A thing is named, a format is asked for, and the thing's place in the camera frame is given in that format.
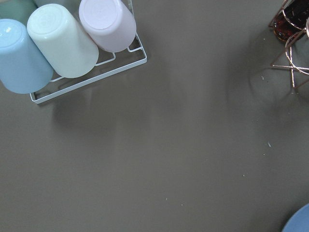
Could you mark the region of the mint white plastic cup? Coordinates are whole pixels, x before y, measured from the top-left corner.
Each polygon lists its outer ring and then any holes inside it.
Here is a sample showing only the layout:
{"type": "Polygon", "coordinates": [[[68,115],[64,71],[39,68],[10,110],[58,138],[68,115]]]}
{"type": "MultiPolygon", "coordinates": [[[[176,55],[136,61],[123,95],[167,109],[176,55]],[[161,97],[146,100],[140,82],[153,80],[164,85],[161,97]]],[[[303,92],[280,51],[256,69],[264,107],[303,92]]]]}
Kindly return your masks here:
{"type": "Polygon", "coordinates": [[[62,5],[51,3],[37,8],[28,19],[27,30],[54,71],[62,77],[81,77],[97,64],[97,45],[62,5]]]}

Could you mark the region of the grey green plastic cup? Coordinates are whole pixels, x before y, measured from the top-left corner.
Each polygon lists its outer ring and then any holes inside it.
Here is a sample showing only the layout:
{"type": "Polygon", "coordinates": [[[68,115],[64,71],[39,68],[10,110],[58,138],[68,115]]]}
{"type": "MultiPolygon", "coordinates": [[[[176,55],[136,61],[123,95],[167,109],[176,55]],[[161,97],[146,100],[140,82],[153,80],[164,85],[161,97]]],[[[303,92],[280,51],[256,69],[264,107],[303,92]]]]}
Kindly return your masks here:
{"type": "Polygon", "coordinates": [[[1,0],[0,18],[14,19],[26,25],[30,15],[37,9],[33,0],[1,0]]]}

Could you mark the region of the pale pink plastic cup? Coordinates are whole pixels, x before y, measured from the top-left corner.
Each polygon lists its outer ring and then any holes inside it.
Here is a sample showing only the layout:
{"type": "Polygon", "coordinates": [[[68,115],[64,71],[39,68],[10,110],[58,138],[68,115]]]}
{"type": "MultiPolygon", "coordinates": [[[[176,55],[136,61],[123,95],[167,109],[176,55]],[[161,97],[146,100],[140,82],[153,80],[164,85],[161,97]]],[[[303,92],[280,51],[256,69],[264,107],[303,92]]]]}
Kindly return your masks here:
{"type": "Polygon", "coordinates": [[[121,0],[83,0],[79,18],[92,40],[107,52],[121,52],[135,39],[135,18],[121,0]]]}

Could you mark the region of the light blue plastic cup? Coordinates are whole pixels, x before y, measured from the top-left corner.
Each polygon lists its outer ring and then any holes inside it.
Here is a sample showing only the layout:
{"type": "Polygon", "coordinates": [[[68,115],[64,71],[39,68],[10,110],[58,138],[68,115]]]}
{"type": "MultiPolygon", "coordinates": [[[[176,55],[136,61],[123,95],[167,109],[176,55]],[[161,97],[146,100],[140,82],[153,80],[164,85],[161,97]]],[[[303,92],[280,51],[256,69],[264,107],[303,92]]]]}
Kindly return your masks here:
{"type": "Polygon", "coordinates": [[[0,20],[0,81],[9,91],[29,94],[44,88],[54,70],[30,38],[24,24],[0,20]]]}

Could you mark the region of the blue round plate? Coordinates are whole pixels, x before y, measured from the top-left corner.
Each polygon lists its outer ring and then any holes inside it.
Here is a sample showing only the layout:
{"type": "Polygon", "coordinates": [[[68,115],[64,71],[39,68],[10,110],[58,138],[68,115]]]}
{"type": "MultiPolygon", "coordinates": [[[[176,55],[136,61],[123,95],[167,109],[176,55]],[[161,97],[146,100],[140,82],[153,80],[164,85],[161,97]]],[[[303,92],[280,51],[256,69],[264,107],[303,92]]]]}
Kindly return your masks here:
{"type": "Polygon", "coordinates": [[[300,208],[284,225],[282,232],[308,232],[309,231],[309,205],[300,208]]]}

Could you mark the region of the dark drink bottle front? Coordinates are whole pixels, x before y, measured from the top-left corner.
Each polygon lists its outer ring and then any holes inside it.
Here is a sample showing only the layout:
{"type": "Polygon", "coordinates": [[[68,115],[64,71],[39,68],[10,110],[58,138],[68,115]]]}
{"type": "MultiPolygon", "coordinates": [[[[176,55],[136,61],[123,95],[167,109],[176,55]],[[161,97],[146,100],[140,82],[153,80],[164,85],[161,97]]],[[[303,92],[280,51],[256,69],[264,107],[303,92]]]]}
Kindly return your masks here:
{"type": "Polygon", "coordinates": [[[291,0],[274,19],[274,33],[282,41],[301,31],[309,17],[308,0],[291,0]]]}

